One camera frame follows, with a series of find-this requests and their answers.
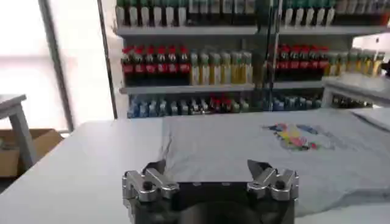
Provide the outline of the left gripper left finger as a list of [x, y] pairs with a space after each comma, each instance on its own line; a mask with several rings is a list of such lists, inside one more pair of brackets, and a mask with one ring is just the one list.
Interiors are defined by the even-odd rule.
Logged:
[[128, 170], [122, 176], [122, 202], [126, 208], [134, 200], [141, 203], [153, 203], [163, 199], [172, 199], [180, 190], [177, 182], [164, 175], [166, 160], [150, 162], [138, 172]]

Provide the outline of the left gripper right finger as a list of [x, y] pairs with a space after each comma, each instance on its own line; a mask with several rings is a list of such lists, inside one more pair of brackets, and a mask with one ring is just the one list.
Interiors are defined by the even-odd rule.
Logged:
[[276, 201], [290, 201], [299, 197], [299, 176], [295, 170], [279, 171], [269, 163], [247, 160], [253, 178], [246, 189], [256, 199], [270, 197]]

